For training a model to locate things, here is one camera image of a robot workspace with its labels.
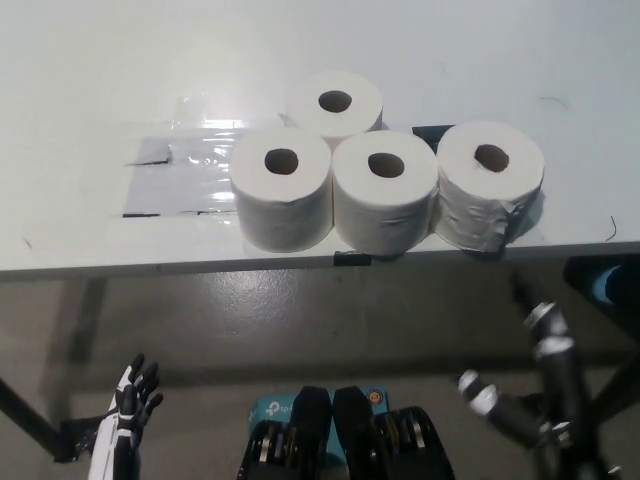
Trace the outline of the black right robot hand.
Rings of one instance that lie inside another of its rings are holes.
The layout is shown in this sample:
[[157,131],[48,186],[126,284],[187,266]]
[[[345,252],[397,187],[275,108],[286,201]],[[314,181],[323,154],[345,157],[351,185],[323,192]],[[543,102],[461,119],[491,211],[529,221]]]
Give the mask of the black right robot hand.
[[511,288],[542,392],[517,398],[469,369],[458,380],[461,396],[476,415],[531,455],[538,479],[619,479],[621,470],[602,454],[575,337],[561,308],[520,271],[512,275]]

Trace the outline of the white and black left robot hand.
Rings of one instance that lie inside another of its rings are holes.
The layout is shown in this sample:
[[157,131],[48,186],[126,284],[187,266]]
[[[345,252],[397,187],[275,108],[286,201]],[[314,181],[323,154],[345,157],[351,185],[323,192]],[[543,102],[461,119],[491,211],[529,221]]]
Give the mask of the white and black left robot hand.
[[125,368],[102,416],[93,444],[88,473],[90,480],[135,480],[140,478],[140,447],[154,410],[163,402],[158,391],[159,365],[145,366],[139,353]]

